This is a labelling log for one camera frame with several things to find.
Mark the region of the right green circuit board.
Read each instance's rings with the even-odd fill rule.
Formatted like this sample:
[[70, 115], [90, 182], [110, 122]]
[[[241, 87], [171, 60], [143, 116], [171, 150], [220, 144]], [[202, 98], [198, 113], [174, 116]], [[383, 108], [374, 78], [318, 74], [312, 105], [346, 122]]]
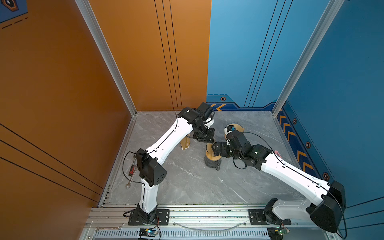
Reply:
[[284, 236], [290, 234], [289, 229], [272, 229], [268, 228], [268, 236], [271, 240], [283, 240]]

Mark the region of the green circuit board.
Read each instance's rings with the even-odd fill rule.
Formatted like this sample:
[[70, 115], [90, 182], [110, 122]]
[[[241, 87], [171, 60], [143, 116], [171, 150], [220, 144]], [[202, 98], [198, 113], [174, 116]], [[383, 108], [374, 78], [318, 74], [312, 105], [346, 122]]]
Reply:
[[139, 239], [143, 240], [153, 240], [156, 237], [159, 237], [160, 232], [157, 228], [144, 229], [141, 228], [139, 230]]
[[284, 236], [290, 234], [289, 229], [272, 229], [268, 228], [268, 236], [271, 240], [283, 240]]

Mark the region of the aluminium right corner post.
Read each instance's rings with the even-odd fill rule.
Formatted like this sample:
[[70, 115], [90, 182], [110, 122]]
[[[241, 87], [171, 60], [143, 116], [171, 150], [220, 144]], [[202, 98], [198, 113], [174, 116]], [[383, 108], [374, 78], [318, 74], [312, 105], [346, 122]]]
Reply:
[[289, 95], [291, 94], [292, 90], [300, 79], [302, 73], [310, 62], [313, 54], [315, 53], [316, 49], [318, 48], [319, 44], [327, 33], [329, 27], [331, 26], [344, 2], [344, 0], [331, 0], [327, 4], [327, 7], [325, 8], [298, 62], [296, 63], [281, 94], [279, 95], [278, 100], [276, 101], [276, 104], [272, 110], [272, 115], [274, 117], [277, 117], [284, 103], [287, 101]]

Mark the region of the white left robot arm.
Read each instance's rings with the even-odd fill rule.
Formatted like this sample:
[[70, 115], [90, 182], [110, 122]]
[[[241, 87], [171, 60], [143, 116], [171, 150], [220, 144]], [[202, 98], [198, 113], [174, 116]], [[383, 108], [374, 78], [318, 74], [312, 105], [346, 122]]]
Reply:
[[190, 133], [193, 140], [212, 144], [213, 123], [214, 111], [207, 103], [201, 103], [196, 109], [186, 107], [176, 114], [175, 122], [158, 141], [146, 150], [135, 152], [142, 185], [137, 212], [145, 224], [152, 224], [156, 218], [158, 188], [167, 175], [163, 163], [168, 155]]

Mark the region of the pink handled tool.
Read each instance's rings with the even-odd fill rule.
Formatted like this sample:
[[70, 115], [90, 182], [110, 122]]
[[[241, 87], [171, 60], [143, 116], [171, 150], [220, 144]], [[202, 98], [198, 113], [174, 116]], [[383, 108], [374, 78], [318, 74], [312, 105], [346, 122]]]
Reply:
[[281, 159], [282, 156], [280, 155], [280, 153], [278, 151], [274, 151], [274, 153]]

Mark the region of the aluminium corner post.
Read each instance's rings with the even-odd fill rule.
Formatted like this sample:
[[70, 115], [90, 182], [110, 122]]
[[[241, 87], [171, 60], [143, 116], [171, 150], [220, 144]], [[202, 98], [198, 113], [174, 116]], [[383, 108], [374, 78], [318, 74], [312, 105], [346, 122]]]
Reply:
[[110, 50], [107, 40], [103, 34], [100, 24], [96, 18], [96, 15], [92, 9], [89, 1], [75, 0], [83, 19], [104, 59], [106, 66], [108, 67], [111, 76], [130, 112], [133, 117], [137, 116], [137, 109], [128, 91], [127, 85], [121, 75], [118, 65], [114, 59], [114, 56]]
[[344, 0], [331, 0], [327, 4], [327, 7], [325, 8], [298, 62], [296, 63], [281, 94], [279, 95], [278, 100], [276, 101], [276, 104], [272, 110], [272, 115], [274, 117], [277, 117], [284, 103], [287, 101], [289, 95], [291, 94], [292, 90], [300, 79], [302, 73], [310, 62], [313, 54], [315, 53], [316, 49], [318, 48], [319, 44], [327, 33], [329, 27], [331, 26], [344, 2]]

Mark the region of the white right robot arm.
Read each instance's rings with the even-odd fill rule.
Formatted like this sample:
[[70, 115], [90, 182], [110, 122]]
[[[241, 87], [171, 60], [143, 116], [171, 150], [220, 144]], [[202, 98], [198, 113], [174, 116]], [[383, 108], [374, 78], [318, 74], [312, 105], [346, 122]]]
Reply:
[[276, 177], [301, 193], [301, 201], [271, 199], [264, 209], [267, 220], [273, 224], [279, 220], [311, 220], [319, 228], [337, 233], [344, 223], [347, 207], [345, 187], [333, 181], [318, 179], [284, 161], [270, 145], [251, 145], [243, 132], [232, 130], [225, 142], [211, 146], [214, 156], [241, 160], [246, 166]]

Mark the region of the left green circuit board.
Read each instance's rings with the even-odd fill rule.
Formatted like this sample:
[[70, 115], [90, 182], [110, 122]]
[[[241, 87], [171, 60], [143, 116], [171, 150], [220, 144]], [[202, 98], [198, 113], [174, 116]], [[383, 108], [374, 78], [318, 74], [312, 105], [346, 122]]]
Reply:
[[153, 240], [156, 237], [159, 237], [160, 232], [157, 228], [144, 229], [141, 228], [139, 230], [139, 239], [143, 240]]

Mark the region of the aluminium left corner post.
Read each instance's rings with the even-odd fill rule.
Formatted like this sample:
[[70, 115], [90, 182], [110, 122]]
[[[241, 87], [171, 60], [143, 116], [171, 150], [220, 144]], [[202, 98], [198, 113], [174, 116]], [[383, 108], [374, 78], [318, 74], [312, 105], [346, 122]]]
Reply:
[[118, 65], [114, 59], [114, 56], [110, 50], [107, 40], [103, 34], [100, 24], [96, 18], [96, 15], [92, 9], [89, 1], [75, 0], [83, 19], [104, 59], [106, 66], [108, 67], [111, 76], [130, 112], [133, 117], [137, 116], [137, 109], [128, 91], [127, 85], [121, 75]]

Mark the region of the silver wrench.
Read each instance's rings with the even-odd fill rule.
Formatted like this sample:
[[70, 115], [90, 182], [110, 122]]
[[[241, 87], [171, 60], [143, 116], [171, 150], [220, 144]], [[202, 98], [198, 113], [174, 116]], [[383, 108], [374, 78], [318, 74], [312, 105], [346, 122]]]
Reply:
[[132, 174], [132, 175], [129, 176], [128, 183], [125, 186], [126, 189], [129, 189], [131, 187], [131, 185], [133, 183], [134, 176], [135, 176], [135, 174]]
[[136, 155], [134, 155], [134, 159], [133, 159], [133, 162], [131, 164], [128, 176], [133, 177], [135, 175], [136, 171], [137, 171], [137, 157], [136, 157]]

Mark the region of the brown paper coffee filter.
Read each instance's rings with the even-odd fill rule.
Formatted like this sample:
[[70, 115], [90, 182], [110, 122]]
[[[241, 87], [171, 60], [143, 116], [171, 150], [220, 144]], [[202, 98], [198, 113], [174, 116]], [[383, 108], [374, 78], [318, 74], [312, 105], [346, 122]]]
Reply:
[[239, 132], [243, 133], [245, 131], [245, 129], [242, 126], [240, 126], [239, 124], [230, 124], [227, 126], [227, 131], [228, 131], [228, 133], [233, 132], [233, 131], [239, 131]]

